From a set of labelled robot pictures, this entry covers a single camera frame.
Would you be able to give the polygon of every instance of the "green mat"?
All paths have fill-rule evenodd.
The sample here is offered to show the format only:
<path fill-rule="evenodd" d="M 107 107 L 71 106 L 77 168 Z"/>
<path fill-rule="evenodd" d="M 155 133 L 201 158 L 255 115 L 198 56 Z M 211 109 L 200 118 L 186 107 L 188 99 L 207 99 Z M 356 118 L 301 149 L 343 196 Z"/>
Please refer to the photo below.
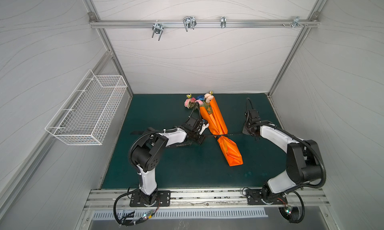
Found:
<path fill-rule="evenodd" d="M 245 121 L 245 99 L 251 98 L 262 120 L 279 125 L 265 94 L 214 94 L 228 133 L 240 133 Z M 185 94 L 135 94 L 114 150 L 103 189 L 126 189 L 139 182 L 127 155 L 138 135 L 147 127 L 170 129 L 185 122 L 190 109 L 184 107 Z M 270 141 L 237 134 L 236 142 L 243 165 L 230 167 L 214 137 L 206 137 L 199 146 L 166 149 L 156 167 L 159 188 L 186 187 L 259 187 L 285 169 L 286 154 Z"/>

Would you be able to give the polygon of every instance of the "wavy line pattern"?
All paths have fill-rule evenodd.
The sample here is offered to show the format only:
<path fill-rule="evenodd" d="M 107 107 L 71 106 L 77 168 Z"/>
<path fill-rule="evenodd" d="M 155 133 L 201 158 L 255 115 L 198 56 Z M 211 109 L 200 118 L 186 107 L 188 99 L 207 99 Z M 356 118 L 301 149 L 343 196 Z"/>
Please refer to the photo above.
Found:
<path fill-rule="evenodd" d="M 278 28 L 173 29 L 157 41 L 146 37 L 151 30 L 107 32 L 135 93 L 267 92 L 298 34 Z"/>
<path fill-rule="evenodd" d="M 44 127 L 106 51 L 81 0 L 0 0 L 0 192 Z M 116 74 L 112 62 L 104 74 Z M 123 99 L 125 106 L 128 96 Z M 74 229 L 118 135 L 120 107 L 102 146 L 56 141 L 0 229 Z M 20 215 L 26 216 L 19 221 Z"/>
<path fill-rule="evenodd" d="M 103 20 L 306 18 L 316 0 L 93 0 Z"/>
<path fill-rule="evenodd" d="M 328 0 L 272 96 L 287 130 L 319 143 L 342 229 L 382 229 L 383 2 Z"/>

